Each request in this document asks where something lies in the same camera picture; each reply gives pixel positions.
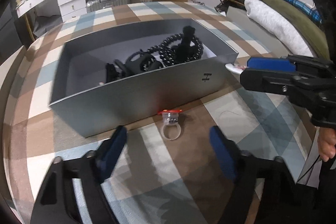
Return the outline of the person's right hand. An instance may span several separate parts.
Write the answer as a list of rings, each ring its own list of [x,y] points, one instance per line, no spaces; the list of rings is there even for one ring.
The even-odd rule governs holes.
[[[336,133],[334,129],[321,127],[317,143],[319,155],[324,162],[335,157]]]

